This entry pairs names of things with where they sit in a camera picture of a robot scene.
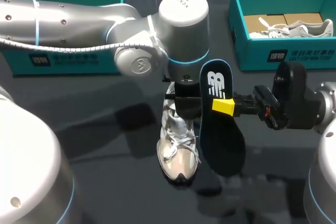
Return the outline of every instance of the insole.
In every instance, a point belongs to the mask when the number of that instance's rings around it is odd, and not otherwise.
[[[212,110],[213,99],[233,98],[229,64],[221,59],[208,61],[200,73],[202,121],[199,132],[202,153],[217,174],[239,173],[245,161],[245,141],[233,117]]]

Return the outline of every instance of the cardboard box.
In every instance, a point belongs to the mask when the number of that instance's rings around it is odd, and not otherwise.
[[[110,5],[124,0],[40,0],[81,5]],[[30,74],[118,74],[113,55],[109,50],[90,54],[65,54],[43,51],[4,50],[1,52],[13,75]],[[46,64],[33,64],[32,57],[42,59]]]
[[[265,31],[266,27],[260,23],[259,18],[265,20],[270,26],[276,24],[284,24],[286,25],[286,20],[284,15],[247,15],[244,16],[244,20],[246,23],[246,27],[248,33],[254,33],[257,31]]]
[[[293,24],[300,20],[308,24],[320,24],[323,23],[322,17],[319,13],[290,13],[284,14],[287,25]]]
[[[284,15],[287,24],[297,20],[336,22],[335,3],[336,0],[230,0],[228,22],[240,70],[276,70],[282,61],[300,62],[307,69],[336,68],[336,37],[251,39],[246,22],[246,16],[260,14]]]

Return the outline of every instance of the dark reflective surface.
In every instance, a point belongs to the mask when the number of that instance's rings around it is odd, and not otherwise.
[[[126,0],[142,15],[156,12],[160,1]],[[234,90],[270,87],[273,72],[238,70],[226,21],[229,0],[208,1],[211,57],[231,65]],[[0,67],[0,84],[52,127],[71,158],[86,223],[307,223],[302,193],[319,141],[314,131],[276,132],[255,116],[242,116],[236,123],[246,143],[243,170],[219,177],[203,161],[194,184],[179,190],[164,179],[156,156],[167,88],[160,76],[13,79],[2,57]],[[308,74],[312,88],[328,80],[334,80],[333,71]]]

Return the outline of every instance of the white sneaker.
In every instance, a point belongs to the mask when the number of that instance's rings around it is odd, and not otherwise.
[[[174,92],[172,82],[167,93]],[[199,159],[192,120],[183,120],[176,113],[173,100],[164,100],[157,156],[165,175],[178,184],[187,183],[196,172]]]
[[[330,19],[326,19],[322,24],[308,24],[297,21],[291,25],[278,24],[273,26],[269,26],[262,18],[259,18],[259,21],[267,27],[267,31],[251,33],[249,34],[251,39],[333,36],[333,23]]]

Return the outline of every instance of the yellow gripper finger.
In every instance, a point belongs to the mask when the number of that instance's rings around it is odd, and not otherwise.
[[[233,116],[235,101],[233,99],[214,99],[212,110]]]

